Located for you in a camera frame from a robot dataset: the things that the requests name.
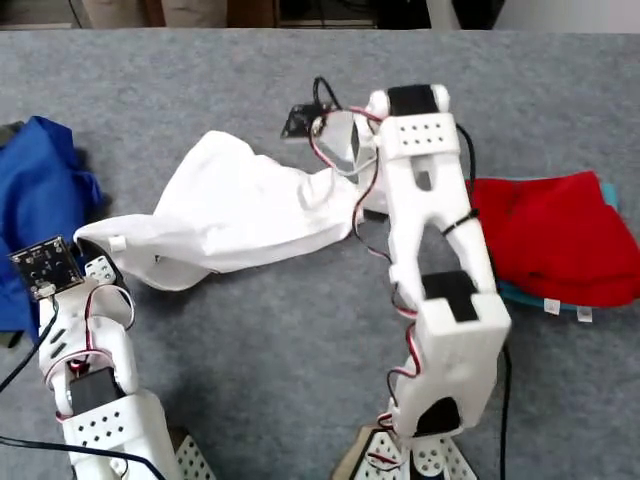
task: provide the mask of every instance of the gray carpet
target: gray carpet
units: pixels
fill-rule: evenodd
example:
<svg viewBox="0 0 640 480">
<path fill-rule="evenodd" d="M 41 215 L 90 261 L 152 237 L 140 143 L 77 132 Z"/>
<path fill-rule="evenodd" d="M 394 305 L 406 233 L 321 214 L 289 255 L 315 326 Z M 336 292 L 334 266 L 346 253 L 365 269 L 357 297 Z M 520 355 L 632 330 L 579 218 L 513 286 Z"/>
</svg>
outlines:
<svg viewBox="0 0 640 480">
<path fill-rule="evenodd" d="M 358 105 L 376 88 L 447 85 L 480 176 L 595 169 L 618 187 L 640 233 L 639 36 L 73 31 L 0 35 L 0 51 L 2 122 L 39 114 L 71 127 L 114 214 L 151 212 L 209 129 L 319 170 L 307 148 L 278 136 L 324 74 Z M 386 228 L 367 224 L 364 234 L 383 245 Z M 425 266 L 452 266 L 441 242 L 423 247 Z M 384 374 L 407 354 L 385 268 L 347 239 L 184 293 L 132 283 L 142 383 L 171 423 L 191 430 L 220 479 L 327 478 L 385 406 Z M 640 305 L 597 311 L 593 325 L 509 308 L 508 477 L 640 478 Z M 25 351 L 0 352 L 0 371 Z M 497 478 L 501 391 L 459 438 L 483 480 Z M 0 397 L 0 412 L 4 434 L 62 438 L 35 365 Z M 66 480 L 70 469 L 64 454 L 0 448 L 0 478 Z"/>
</svg>

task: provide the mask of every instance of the red wire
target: red wire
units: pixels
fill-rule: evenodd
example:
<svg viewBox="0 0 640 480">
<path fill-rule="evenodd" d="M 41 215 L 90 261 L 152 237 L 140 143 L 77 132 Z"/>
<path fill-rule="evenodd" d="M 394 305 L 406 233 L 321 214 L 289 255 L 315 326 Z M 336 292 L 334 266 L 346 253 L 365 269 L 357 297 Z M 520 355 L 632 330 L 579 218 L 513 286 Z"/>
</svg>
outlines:
<svg viewBox="0 0 640 480">
<path fill-rule="evenodd" d="M 411 336 L 411 331 L 415 329 L 415 325 L 416 325 L 416 322 L 411 323 L 407 327 L 407 331 L 405 334 L 405 338 L 409 346 L 409 355 L 411 356 L 411 359 L 413 360 L 413 364 L 415 365 L 415 371 L 411 372 L 405 369 L 404 367 L 394 367 L 387 372 L 387 387 L 389 388 L 389 394 L 391 395 L 391 398 L 393 399 L 393 403 L 396 407 L 398 406 L 398 399 L 396 398 L 396 394 L 393 390 L 393 387 L 391 386 L 391 375 L 393 375 L 394 373 L 397 373 L 398 375 L 402 375 L 407 378 L 416 378 L 418 375 L 420 375 L 420 373 L 422 373 L 422 365 L 420 363 L 420 357 L 418 356 L 415 342 L 413 340 L 413 337 Z"/>
<path fill-rule="evenodd" d="M 389 457 L 385 457 L 384 455 L 380 455 L 379 453 L 369 452 L 369 453 L 367 453 L 367 456 L 371 457 L 371 458 L 375 458 L 376 460 L 380 460 L 381 462 L 384 462 L 384 463 L 390 463 L 392 465 L 397 465 L 398 464 L 398 462 L 396 460 L 393 460 L 393 459 L 391 459 Z"/>
</svg>

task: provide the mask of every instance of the black wire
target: black wire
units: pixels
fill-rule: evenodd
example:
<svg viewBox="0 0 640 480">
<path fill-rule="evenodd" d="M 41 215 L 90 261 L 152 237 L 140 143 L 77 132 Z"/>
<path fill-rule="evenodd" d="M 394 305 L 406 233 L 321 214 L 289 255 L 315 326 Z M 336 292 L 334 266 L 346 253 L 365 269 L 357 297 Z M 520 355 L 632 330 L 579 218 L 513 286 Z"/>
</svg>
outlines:
<svg viewBox="0 0 640 480">
<path fill-rule="evenodd" d="M 329 82 L 327 82 L 327 80 L 322 76 L 318 76 L 313 79 L 313 102 L 316 105 L 322 105 L 322 101 L 320 100 L 320 92 L 319 92 L 320 85 L 322 85 L 324 89 L 327 91 L 327 93 L 329 94 L 329 97 L 331 98 L 331 101 L 333 102 L 335 108 L 338 110 L 342 110 L 342 105 L 340 104 L 338 97 L 336 97 L 336 94 L 333 92 L 333 88 L 331 88 L 331 85 L 329 85 Z"/>
<path fill-rule="evenodd" d="M 24 367 L 27 366 L 27 364 L 31 361 L 33 356 L 36 353 L 38 353 L 38 350 L 40 350 L 40 346 L 42 346 L 45 339 L 47 338 L 47 335 L 49 335 L 49 333 L 51 332 L 51 329 L 53 328 L 53 324 L 56 323 L 56 320 L 58 319 L 58 310 L 60 309 L 60 306 L 58 305 L 58 301 L 56 300 L 55 296 L 51 297 L 51 302 L 53 303 L 53 317 L 51 317 L 51 320 L 49 321 L 49 325 L 47 325 L 45 329 L 42 331 L 42 335 L 40 335 L 36 343 L 33 344 L 31 351 L 29 351 L 29 353 L 22 359 L 22 361 L 18 364 L 18 366 L 14 368 L 9 375 L 7 375 L 7 377 L 2 381 L 2 383 L 0 383 L 0 394 L 11 384 L 11 382 L 15 380 L 15 378 L 20 374 L 20 372 L 24 370 Z"/>
<path fill-rule="evenodd" d="M 124 478 L 127 476 L 127 473 L 129 473 L 129 460 L 125 460 L 125 462 L 127 462 L 127 465 L 124 469 L 124 472 L 122 472 L 122 475 L 120 475 L 120 478 Z"/>
<path fill-rule="evenodd" d="M 473 196 L 473 188 L 476 185 L 476 149 L 473 146 L 469 132 L 459 123 L 456 123 L 456 128 L 467 142 L 467 149 L 469 150 L 469 196 Z"/>
<path fill-rule="evenodd" d="M 76 12 L 76 8 L 73 6 L 73 0 L 67 0 L 69 2 L 69 8 L 71 9 L 71 13 L 73 13 L 73 18 L 76 19 L 76 23 L 79 28 L 84 28 L 82 23 L 80 22 L 80 17 L 78 17 L 78 12 Z"/>
<path fill-rule="evenodd" d="M 318 5 L 318 13 L 320 14 L 320 23 L 322 24 L 322 28 L 327 28 L 327 18 L 324 15 L 324 5 L 323 0 L 316 0 L 316 4 Z"/>
<path fill-rule="evenodd" d="M 155 465 L 149 460 L 137 455 L 131 455 L 130 453 L 114 452 L 111 450 L 100 450 L 97 448 L 78 447 L 75 445 L 65 445 L 63 443 L 34 442 L 32 440 L 22 440 L 19 438 L 4 437 L 2 435 L 0 435 L 0 445 L 16 448 L 28 448 L 34 450 L 82 453 L 85 455 L 96 455 L 98 457 L 120 458 L 126 461 L 141 463 L 145 467 L 147 467 L 158 480 L 167 480 L 165 476 L 162 475 L 160 470 L 158 470 Z"/>
<path fill-rule="evenodd" d="M 511 353 L 505 342 L 504 355 L 504 397 L 502 400 L 502 420 L 500 425 L 500 480 L 507 478 L 507 428 L 509 425 L 509 401 L 511 399 Z"/>
</svg>

